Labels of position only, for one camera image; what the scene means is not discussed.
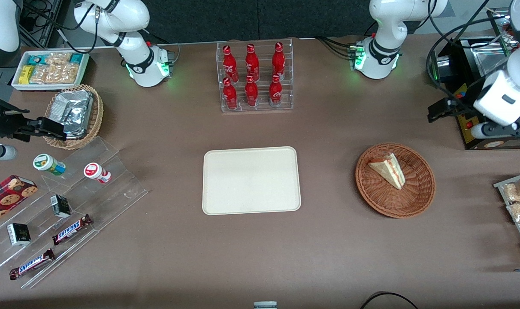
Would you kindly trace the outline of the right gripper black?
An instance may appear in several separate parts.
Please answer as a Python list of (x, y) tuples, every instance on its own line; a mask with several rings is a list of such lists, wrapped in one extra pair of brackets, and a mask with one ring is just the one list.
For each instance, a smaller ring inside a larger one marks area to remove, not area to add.
[(46, 117), (38, 117), (34, 121), (23, 116), (28, 109), (21, 109), (0, 99), (0, 139), (18, 139), (29, 142), (31, 136), (48, 137), (66, 140), (64, 125)]

